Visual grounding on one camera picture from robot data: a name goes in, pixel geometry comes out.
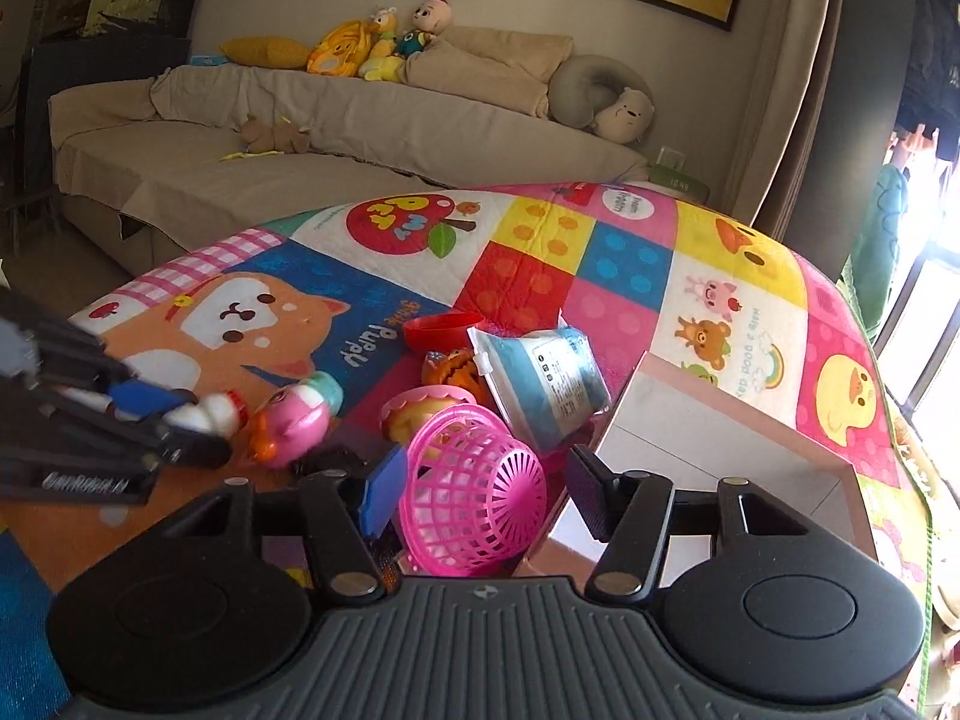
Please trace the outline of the pink pig toy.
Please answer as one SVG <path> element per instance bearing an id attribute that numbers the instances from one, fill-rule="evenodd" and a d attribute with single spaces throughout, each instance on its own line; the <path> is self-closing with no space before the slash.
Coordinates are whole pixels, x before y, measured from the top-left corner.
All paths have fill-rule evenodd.
<path id="1" fill-rule="evenodd" d="M 342 403 L 343 388 L 327 372 L 279 388 L 247 424 L 245 455 L 265 468 L 285 468 L 322 442 Z"/>

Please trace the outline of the colourful cartoon play mat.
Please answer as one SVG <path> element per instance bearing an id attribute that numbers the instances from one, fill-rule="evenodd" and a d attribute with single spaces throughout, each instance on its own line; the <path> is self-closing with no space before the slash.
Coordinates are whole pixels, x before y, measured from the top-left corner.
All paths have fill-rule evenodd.
<path id="1" fill-rule="evenodd" d="M 395 509 L 370 544 L 387 593 L 331 600 L 304 548 L 304 455 L 256 465 L 247 424 L 279 388 L 327 372 L 343 403 L 317 447 L 407 458 L 379 429 L 382 405 L 423 385 L 402 327 L 448 310 L 498 337 L 578 328 L 610 408 L 534 450 L 547 516 L 498 572 L 416 571 Z M 871 345 L 815 266 L 731 218 L 613 185 L 421 190 L 236 232 L 69 322 L 132 379 L 195 403 L 236 390 L 249 421 L 221 468 L 161 460 L 142 505 L 3 497 L 55 589 L 46 645 L 67 717 L 913 715 L 900 688 L 928 655 L 929 520 Z M 877 556 L 728 476 L 674 484 L 646 601 L 587 596 L 605 544 L 569 497 L 568 450 L 590 449 L 647 353 L 846 460 Z"/>

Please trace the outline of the pink cardboard box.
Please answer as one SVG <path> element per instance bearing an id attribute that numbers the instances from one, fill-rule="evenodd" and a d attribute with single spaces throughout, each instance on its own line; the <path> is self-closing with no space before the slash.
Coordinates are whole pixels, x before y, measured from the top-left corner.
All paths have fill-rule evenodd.
<path id="1" fill-rule="evenodd" d="M 659 356 L 644 355 L 589 447 L 614 472 L 644 470 L 681 491 L 745 478 L 877 556 L 853 467 L 838 455 Z"/>

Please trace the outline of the orange plastic pumpkin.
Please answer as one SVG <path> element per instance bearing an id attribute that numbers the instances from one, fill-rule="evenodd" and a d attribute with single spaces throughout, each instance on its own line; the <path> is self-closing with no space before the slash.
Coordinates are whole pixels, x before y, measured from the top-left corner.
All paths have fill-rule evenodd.
<path id="1" fill-rule="evenodd" d="M 456 349 L 450 353 L 430 351 L 421 366 L 421 383 L 464 388 L 480 405 L 485 408 L 494 406 L 490 389 L 480 376 L 470 349 Z"/>

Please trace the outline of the orange yellow plush bag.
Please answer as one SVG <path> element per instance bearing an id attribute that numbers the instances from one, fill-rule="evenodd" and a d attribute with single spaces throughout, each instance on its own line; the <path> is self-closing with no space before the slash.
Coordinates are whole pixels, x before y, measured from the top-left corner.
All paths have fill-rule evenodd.
<path id="1" fill-rule="evenodd" d="M 368 23 L 345 21 L 327 32 L 311 50 L 306 71 L 313 75 L 353 78 L 370 57 L 373 38 Z"/>

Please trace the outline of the beige covered sofa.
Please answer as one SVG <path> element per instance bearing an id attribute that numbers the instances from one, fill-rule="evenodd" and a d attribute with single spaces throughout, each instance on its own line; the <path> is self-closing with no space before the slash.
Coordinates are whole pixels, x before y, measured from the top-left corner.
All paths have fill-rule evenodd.
<path id="1" fill-rule="evenodd" d="M 635 182 L 573 128 L 397 83 L 183 65 L 49 101 L 71 224 L 132 275 L 301 211 L 430 188 Z"/>

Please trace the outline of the white bear plush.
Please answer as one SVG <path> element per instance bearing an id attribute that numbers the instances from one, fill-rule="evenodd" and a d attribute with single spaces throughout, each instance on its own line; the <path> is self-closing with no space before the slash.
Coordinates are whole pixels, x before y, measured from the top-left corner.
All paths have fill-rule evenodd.
<path id="1" fill-rule="evenodd" d="M 644 91 L 625 88 L 612 106 L 596 115 L 592 132 L 608 142 L 633 145 L 646 135 L 654 114 L 656 108 Z"/>

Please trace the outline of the glass fish tank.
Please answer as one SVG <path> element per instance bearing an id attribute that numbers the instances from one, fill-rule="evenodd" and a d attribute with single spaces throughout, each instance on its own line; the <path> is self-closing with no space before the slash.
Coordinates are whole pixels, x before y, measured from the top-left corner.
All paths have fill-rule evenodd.
<path id="1" fill-rule="evenodd" d="M 39 41 L 73 41 L 103 34 L 185 37 L 195 0 L 49 0 Z"/>

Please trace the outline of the grey neck pillow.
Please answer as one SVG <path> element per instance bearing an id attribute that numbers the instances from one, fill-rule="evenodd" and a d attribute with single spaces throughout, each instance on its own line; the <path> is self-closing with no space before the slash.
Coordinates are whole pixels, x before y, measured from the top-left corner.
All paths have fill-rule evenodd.
<path id="1" fill-rule="evenodd" d="M 558 124 L 587 128 L 627 89 L 652 99 L 651 88 L 635 70 L 602 55 L 573 55 L 548 83 L 548 112 Z"/>

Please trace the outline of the white red small toy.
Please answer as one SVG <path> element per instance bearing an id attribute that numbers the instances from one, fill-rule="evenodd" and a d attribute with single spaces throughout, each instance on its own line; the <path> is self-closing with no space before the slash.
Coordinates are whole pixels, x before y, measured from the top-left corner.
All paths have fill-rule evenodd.
<path id="1" fill-rule="evenodd" d="M 236 390 L 224 390 L 167 411 L 163 419 L 194 433 L 232 439 L 249 421 L 249 406 Z"/>

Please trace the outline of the green dinosaur towel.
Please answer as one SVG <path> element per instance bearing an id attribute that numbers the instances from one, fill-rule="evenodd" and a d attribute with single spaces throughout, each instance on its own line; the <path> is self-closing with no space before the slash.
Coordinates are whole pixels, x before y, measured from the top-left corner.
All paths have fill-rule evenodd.
<path id="1" fill-rule="evenodd" d="M 908 183 L 898 167 L 885 164 L 878 173 L 866 216 L 854 241 L 843 280 L 856 300 L 869 337 L 880 330 L 900 254 L 898 228 L 908 206 Z"/>

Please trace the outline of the brown plush on sofa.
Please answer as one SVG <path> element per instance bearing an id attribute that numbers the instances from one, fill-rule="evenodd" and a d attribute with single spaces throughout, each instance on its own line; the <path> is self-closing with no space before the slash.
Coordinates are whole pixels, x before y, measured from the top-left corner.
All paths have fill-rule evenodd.
<path id="1" fill-rule="evenodd" d="M 304 154 L 309 151 L 309 132 L 280 119 L 274 124 L 249 115 L 239 127 L 239 136 L 249 153 Z"/>

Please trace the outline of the blue white snack pouch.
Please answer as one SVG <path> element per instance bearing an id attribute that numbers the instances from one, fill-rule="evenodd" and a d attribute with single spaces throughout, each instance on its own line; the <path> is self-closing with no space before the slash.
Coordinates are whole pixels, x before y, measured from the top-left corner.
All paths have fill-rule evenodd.
<path id="1" fill-rule="evenodd" d="M 473 362 L 511 432 L 539 455 L 610 408 L 589 340 L 573 327 L 498 337 L 471 328 Z"/>

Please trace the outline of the pink plastic basket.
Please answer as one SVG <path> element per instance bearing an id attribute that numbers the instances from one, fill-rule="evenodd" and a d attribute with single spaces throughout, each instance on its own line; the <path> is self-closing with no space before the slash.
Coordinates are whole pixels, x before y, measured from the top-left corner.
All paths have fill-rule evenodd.
<path id="1" fill-rule="evenodd" d="M 415 434 L 407 461 L 398 526 L 422 574 L 494 574 L 544 525 L 548 486 L 539 457 L 482 406 L 439 411 Z"/>

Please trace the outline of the red plastic lid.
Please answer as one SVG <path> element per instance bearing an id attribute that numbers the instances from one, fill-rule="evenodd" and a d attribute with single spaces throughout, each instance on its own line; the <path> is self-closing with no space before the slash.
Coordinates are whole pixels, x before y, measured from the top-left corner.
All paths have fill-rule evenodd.
<path id="1" fill-rule="evenodd" d="M 447 355 L 470 346 L 469 330 L 480 327 L 485 317 L 473 310 L 448 310 L 436 316 L 407 320 L 402 335 L 407 348 L 418 356 Z"/>

